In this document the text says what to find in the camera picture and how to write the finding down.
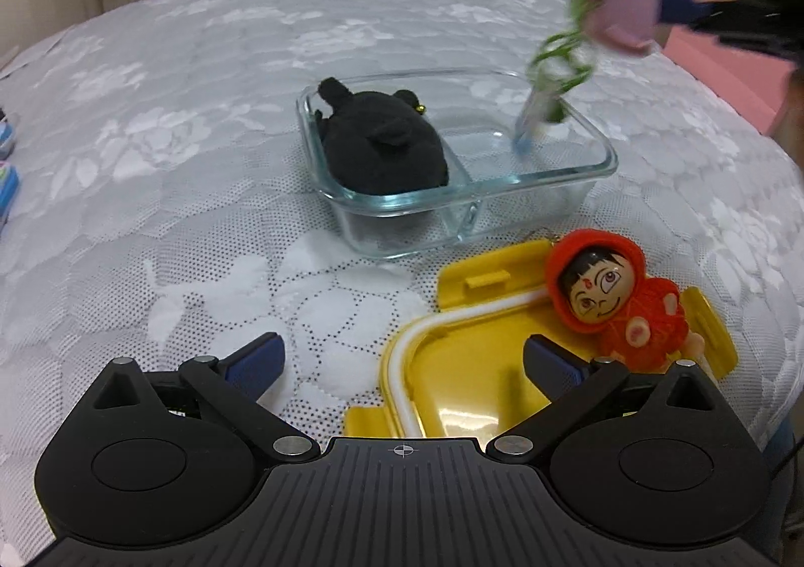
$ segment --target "blue object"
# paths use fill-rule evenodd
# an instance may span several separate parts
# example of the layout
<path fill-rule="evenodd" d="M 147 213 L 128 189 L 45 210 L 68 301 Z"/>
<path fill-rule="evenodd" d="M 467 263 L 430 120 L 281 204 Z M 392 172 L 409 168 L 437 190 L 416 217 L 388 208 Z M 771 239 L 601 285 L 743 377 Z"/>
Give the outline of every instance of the blue object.
<path fill-rule="evenodd" d="M 0 163 L 0 226 L 6 222 L 8 211 L 18 190 L 17 169 L 7 163 Z"/>
<path fill-rule="evenodd" d="M 525 376 L 548 398 L 556 401 L 589 376 L 589 363 L 549 338 L 534 334 L 523 349 Z"/>
<path fill-rule="evenodd" d="M 0 119 L 0 159 L 6 159 L 17 142 L 14 127 L 5 119 Z"/>
<path fill-rule="evenodd" d="M 699 3 L 695 0 L 662 0 L 658 22 L 666 25 L 688 25 L 709 16 L 712 3 Z"/>
<path fill-rule="evenodd" d="M 263 334 L 219 361 L 217 370 L 225 381 L 256 401 L 284 371 L 284 341 L 273 332 Z"/>

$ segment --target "doll hair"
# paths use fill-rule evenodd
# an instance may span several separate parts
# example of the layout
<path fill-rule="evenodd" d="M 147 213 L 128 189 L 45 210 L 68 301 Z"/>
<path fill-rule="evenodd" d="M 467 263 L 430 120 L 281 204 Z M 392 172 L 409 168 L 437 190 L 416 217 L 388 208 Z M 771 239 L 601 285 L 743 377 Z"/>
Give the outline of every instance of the doll hair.
<path fill-rule="evenodd" d="M 580 250 L 559 275 L 558 286 L 564 294 L 564 297 L 569 297 L 572 287 L 575 286 L 580 276 L 596 263 L 601 261 L 619 263 L 615 256 L 614 252 L 609 250 L 609 248 L 602 246 L 592 246 Z"/>

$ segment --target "white lace tablecloth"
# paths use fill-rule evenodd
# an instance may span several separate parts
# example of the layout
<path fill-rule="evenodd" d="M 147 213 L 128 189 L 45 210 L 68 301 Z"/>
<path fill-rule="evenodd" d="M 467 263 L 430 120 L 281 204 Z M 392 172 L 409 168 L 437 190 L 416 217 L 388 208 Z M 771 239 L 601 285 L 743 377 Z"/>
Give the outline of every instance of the white lace tablecloth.
<path fill-rule="evenodd" d="M 705 292 L 740 355 L 723 391 L 763 444 L 801 389 L 799 175 L 663 56 L 603 56 L 578 88 L 620 170 L 549 230 L 381 264 L 344 246 L 311 189 L 294 114 L 308 84 L 521 70 L 564 12 L 564 0 L 147 0 L 23 57 L 0 81 L 21 118 L 23 180 L 0 239 L 0 563 L 49 541 L 37 458 L 111 358 L 174 369 L 277 331 L 287 370 L 263 403 L 326 441 L 347 405 L 379 400 L 379 353 L 432 309 L 441 266 L 582 225 L 629 235 L 652 274 Z"/>

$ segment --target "doll face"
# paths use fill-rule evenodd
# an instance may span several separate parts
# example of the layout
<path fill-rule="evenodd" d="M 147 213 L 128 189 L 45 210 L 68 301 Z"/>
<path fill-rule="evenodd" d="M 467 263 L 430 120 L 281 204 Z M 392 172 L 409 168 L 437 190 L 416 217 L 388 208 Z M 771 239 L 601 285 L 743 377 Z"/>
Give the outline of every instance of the doll face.
<path fill-rule="evenodd" d="M 590 266 L 569 291 L 572 313 L 581 322 L 598 324 L 614 317 L 634 292 L 634 269 L 618 254 Z"/>

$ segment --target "yellow container lid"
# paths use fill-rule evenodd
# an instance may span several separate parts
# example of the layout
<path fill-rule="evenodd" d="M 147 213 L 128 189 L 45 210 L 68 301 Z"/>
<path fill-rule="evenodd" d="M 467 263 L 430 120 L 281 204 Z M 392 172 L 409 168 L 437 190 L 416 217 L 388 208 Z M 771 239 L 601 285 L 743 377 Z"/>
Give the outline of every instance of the yellow container lid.
<path fill-rule="evenodd" d="M 552 244 L 531 241 L 453 263 L 438 278 L 437 313 L 399 330 L 383 353 L 379 408 L 347 411 L 352 437 L 490 439 L 543 409 L 548 400 L 525 376 L 523 348 L 543 334 L 589 361 L 596 337 L 569 330 L 544 287 Z M 681 294 L 690 329 L 706 342 L 720 379 L 737 365 L 734 343 L 697 288 Z"/>

